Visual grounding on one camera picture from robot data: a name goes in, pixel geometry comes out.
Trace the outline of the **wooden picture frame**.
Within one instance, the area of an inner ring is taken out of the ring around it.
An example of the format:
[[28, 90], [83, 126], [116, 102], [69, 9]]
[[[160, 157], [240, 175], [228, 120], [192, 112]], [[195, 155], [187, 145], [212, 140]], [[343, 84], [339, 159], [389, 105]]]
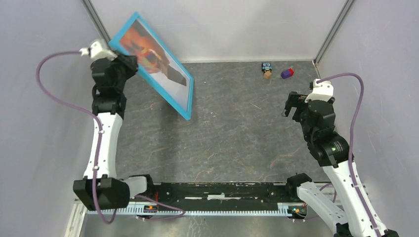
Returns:
[[194, 79], [149, 24], [134, 12], [109, 45], [137, 57], [137, 73], [185, 120], [192, 117]]

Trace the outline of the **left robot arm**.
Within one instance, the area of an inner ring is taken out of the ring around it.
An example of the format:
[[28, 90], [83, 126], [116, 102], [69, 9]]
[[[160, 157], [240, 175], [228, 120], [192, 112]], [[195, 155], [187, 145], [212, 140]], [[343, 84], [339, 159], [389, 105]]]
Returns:
[[117, 178], [116, 151], [123, 123], [126, 97], [125, 83], [138, 71], [135, 56], [119, 54], [114, 59], [99, 58], [92, 62], [91, 75], [94, 136], [89, 162], [83, 178], [73, 183], [73, 191], [89, 211], [127, 207], [136, 195], [143, 201], [155, 196], [155, 187], [146, 175]]

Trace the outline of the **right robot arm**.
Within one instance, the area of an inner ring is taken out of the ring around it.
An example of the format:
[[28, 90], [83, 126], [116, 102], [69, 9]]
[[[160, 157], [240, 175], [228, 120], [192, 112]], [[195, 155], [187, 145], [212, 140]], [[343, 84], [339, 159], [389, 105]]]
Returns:
[[396, 237], [398, 233], [386, 227], [367, 200], [349, 144], [335, 131], [334, 101], [333, 97], [311, 100], [292, 91], [283, 116], [296, 109], [293, 120], [301, 124], [310, 154], [330, 179], [342, 208], [321, 193], [305, 173], [287, 179], [286, 197], [308, 204], [335, 237]]

